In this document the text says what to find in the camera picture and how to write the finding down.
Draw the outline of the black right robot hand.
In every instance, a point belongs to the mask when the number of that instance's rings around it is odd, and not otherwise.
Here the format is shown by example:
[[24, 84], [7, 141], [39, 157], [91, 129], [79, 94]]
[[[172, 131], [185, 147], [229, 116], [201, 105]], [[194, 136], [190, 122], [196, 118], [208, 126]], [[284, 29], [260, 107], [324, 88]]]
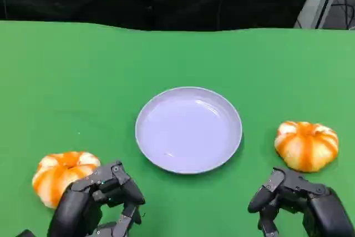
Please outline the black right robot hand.
[[354, 226], [335, 190], [292, 169], [274, 167], [247, 210], [259, 213], [257, 226], [264, 236], [279, 236], [274, 220], [280, 209], [302, 213], [308, 236], [354, 236]]

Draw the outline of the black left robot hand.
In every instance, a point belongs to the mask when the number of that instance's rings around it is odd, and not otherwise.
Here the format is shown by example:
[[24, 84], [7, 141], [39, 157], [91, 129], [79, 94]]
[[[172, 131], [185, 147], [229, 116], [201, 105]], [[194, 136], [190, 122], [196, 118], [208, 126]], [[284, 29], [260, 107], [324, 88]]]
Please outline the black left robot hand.
[[[142, 192], [117, 160], [67, 186], [47, 235], [128, 236], [133, 224], [141, 224], [139, 206], [143, 204]], [[123, 205], [124, 209], [117, 221], [101, 224], [103, 205]]]

